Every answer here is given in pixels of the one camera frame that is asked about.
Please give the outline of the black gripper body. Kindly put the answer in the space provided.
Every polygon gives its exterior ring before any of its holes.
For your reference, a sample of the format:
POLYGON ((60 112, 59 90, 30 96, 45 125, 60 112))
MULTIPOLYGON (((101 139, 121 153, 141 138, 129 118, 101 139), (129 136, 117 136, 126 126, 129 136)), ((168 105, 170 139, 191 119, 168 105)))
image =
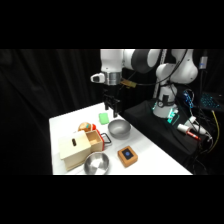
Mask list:
POLYGON ((105 87, 103 89, 103 102, 108 102, 109 108, 113 109, 117 107, 117 111, 120 110, 121 101, 119 99, 118 87, 105 87))

